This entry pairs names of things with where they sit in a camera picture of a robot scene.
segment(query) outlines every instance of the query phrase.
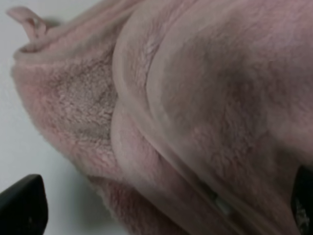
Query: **black object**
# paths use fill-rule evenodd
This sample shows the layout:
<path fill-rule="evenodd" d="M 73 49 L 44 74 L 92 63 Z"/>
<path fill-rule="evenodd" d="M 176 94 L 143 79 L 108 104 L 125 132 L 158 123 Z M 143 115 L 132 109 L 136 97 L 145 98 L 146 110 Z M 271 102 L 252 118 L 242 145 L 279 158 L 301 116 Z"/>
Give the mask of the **black object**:
<path fill-rule="evenodd" d="M 313 235 L 313 172 L 303 166 L 295 178 L 291 209 L 301 235 Z"/>
<path fill-rule="evenodd" d="M 42 235 L 48 222 L 40 175 L 28 175 L 0 194 L 1 235 Z"/>

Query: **white wall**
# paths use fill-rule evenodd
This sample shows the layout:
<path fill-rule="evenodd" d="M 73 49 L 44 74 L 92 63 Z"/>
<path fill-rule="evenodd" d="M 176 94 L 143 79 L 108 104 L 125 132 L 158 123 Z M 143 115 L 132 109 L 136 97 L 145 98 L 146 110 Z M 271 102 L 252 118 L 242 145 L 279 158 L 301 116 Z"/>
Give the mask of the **white wall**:
<path fill-rule="evenodd" d="M 5 15 L 24 5 L 43 18 L 65 22 L 100 0 L 0 0 L 0 192 L 32 173 L 44 178 L 49 203 L 45 235 L 124 235 L 74 167 L 31 125 L 10 77 L 14 50 L 28 42 Z"/>

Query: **fuzzy texture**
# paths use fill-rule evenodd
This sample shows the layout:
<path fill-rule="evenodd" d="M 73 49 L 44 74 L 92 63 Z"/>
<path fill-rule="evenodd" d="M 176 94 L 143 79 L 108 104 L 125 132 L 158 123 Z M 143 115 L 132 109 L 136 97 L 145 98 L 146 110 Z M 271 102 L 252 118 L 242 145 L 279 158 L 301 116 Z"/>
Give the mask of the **fuzzy texture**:
<path fill-rule="evenodd" d="M 112 54 L 137 2 L 102 2 L 66 27 L 53 28 L 42 38 L 31 36 L 34 41 L 16 53 L 12 74 L 34 125 L 87 176 L 130 234 L 187 235 L 125 180 L 112 151 L 111 119 L 117 100 Z M 91 25 L 90 36 L 84 41 L 77 37 L 88 35 Z"/>
<path fill-rule="evenodd" d="M 48 28 L 16 8 L 31 43 L 13 77 L 130 234 L 299 235 L 289 200 L 313 161 L 312 12 L 308 0 L 109 0 Z"/>
<path fill-rule="evenodd" d="M 175 152 L 246 218 L 284 234 L 298 234 L 293 180 L 313 160 L 312 10 L 307 0 L 202 0 L 147 76 L 149 107 Z"/>

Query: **pink towel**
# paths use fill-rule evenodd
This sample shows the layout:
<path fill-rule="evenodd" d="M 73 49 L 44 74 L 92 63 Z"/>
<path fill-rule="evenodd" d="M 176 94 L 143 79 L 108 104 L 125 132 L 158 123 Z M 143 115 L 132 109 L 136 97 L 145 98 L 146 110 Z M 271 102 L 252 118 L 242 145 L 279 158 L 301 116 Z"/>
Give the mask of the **pink towel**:
<path fill-rule="evenodd" d="M 31 42 L 13 77 L 34 125 L 134 235 L 299 235 L 312 164 L 313 3 L 106 0 Z"/>

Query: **pink fabric loop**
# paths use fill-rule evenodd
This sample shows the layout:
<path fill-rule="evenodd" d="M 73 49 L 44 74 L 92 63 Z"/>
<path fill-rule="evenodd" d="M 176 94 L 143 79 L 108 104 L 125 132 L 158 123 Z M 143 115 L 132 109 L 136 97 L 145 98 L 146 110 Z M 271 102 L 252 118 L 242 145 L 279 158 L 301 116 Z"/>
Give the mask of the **pink fabric loop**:
<path fill-rule="evenodd" d="M 22 24 L 31 41 L 47 33 L 48 26 L 44 20 L 26 7 L 13 7 L 7 11 L 7 14 Z"/>

